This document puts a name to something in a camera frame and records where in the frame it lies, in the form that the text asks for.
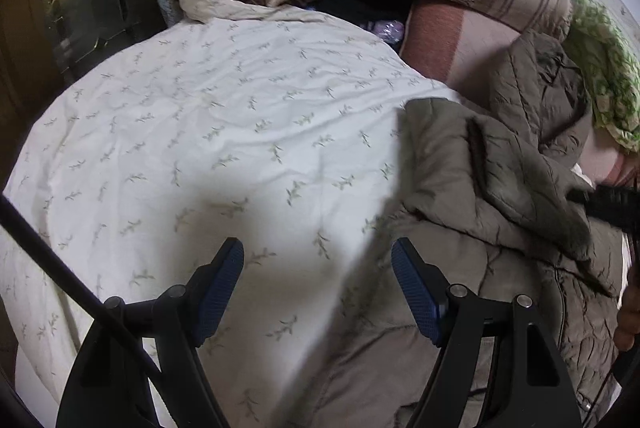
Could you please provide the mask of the person's right hand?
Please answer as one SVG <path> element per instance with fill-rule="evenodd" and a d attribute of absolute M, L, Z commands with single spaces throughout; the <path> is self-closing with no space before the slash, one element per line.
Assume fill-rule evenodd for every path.
<path fill-rule="evenodd" d="M 634 337 L 640 333 L 640 294 L 635 266 L 629 269 L 627 277 L 613 337 L 614 344 L 620 351 L 628 351 L 634 347 Z"/>

